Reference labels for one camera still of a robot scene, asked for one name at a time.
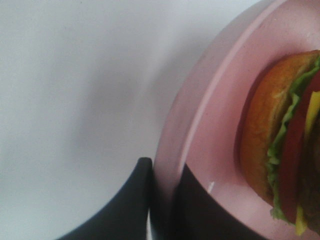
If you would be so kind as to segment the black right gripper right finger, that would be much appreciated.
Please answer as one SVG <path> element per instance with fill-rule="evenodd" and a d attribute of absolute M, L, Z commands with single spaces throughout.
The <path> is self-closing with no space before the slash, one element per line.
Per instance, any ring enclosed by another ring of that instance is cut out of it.
<path fill-rule="evenodd" d="M 182 172 L 173 200 L 165 204 L 154 181 L 150 204 L 153 240 L 262 240 L 225 211 L 203 189 L 188 166 Z"/>

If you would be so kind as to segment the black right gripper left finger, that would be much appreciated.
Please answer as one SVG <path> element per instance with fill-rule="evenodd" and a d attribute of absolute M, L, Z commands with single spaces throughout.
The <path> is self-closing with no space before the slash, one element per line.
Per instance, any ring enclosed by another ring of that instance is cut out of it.
<path fill-rule="evenodd" d="M 61 240 L 146 240 L 153 162 L 141 157 L 118 193 L 93 217 Z"/>

